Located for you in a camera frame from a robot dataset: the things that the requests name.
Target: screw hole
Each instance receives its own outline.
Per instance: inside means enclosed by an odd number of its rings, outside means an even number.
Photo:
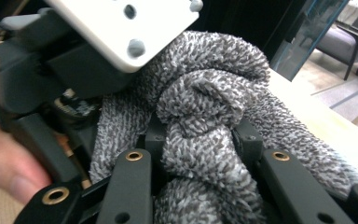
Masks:
[[[274,152],[274,153],[272,153],[272,156],[277,161],[289,161],[290,160],[290,157],[282,152]]]
[[[329,215],[325,214],[325,213],[319,213],[318,218],[323,223],[329,223],[329,224],[335,223],[334,219],[332,217],[330,217]]]
[[[120,213],[115,217],[115,222],[122,224],[130,220],[130,215],[128,213]]]
[[[62,191],[57,191],[57,192],[51,193],[51,194],[48,196],[48,198],[49,198],[50,200],[57,200],[57,199],[61,198],[62,195],[63,195],[63,192],[62,192]]]
[[[144,155],[140,152],[130,152],[127,154],[126,159],[127,161],[138,161],[140,160]]]
[[[53,205],[63,202],[69,196],[69,189],[65,187],[58,187],[51,189],[45,193],[42,198],[42,203]]]
[[[127,5],[124,8],[124,14],[126,15],[126,17],[130,20],[134,19],[136,17],[136,10],[135,7],[133,7],[132,5]]]

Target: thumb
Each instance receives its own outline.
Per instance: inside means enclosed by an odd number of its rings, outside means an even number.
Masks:
[[[28,203],[50,179],[37,160],[10,135],[0,133],[0,188]]]
[[[48,174],[31,153],[0,130],[0,188],[27,203],[49,183]]]

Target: background furniture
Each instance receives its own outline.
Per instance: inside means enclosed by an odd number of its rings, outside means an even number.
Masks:
[[[358,63],[358,34],[347,29],[332,27],[316,49],[348,65],[344,80],[348,79],[354,63]]]

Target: floor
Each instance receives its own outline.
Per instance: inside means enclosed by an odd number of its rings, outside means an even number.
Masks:
[[[325,105],[331,106],[358,91],[358,77],[355,75],[357,64],[352,68],[348,80],[344,81],[346,69],[345,64],[315,50],[298,72],[293,83]],[[358,96],[337,106],[334,110],[345,119],[352,121],[358,116]]]

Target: gray textile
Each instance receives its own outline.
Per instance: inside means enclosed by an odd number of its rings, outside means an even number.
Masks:
[[[269,92],[268,68],[263,53],[240,38],[179,35],[131,88],[104,97],[92,181],[110,175],[118,154],[135,146],[157,111],[168,124],[162,163],[179,177],[156,197],[156,223],[265,222],[256,183],[230,133],[242,116],[266,148],[290,151],[321,184],[347,194],[358,174]]]

